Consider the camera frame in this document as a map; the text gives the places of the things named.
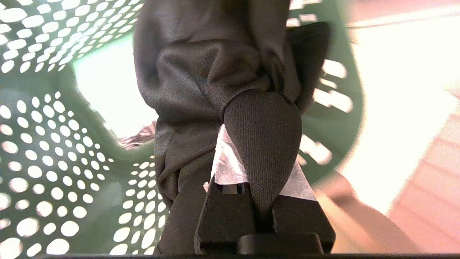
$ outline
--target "laundry basket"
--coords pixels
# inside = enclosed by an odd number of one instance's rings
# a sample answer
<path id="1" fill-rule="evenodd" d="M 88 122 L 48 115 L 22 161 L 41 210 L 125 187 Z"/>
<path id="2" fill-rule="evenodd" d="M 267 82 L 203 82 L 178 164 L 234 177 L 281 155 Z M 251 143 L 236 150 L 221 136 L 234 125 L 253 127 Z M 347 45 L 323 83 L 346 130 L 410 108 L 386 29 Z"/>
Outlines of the laundry basket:
<path id="1" fill-rule="evenodd" d="M 0 259 L 153 253 L 168 216 L 153 143 L 121 148 L 79 92 L 72 66 L 132 33 L 141 6 L 0 0 Z M 299 160 L 314 182 L 352 146 L 362 95 L 337 3 L 292 1 L 291 9 L 288 26 L 328 21 L 334 35 L 303 117 Z"/>

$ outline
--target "dark gray cloth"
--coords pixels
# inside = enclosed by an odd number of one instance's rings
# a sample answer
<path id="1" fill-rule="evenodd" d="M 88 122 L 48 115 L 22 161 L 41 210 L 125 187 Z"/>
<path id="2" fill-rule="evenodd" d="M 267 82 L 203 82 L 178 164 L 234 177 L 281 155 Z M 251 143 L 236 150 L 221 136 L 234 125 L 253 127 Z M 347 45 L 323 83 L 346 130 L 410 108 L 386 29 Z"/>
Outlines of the dark gray cloth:
<path id="1" fill-rule="evenodd" d="M 164 236 L 177 224 L 173 214 L 189 213 L 175 203 L 194 199 L 180 195 L 190 178 L 210 175 L 221 124 L 247 169 L 258 217 L 268 217 L 295 161 L 300 115 L 328 46 L 324 23 L 286 30 L 289 2 L 145 2 L 134 58 L 141 95 L 159 115 L 155 169 L 171 208 Z"/>

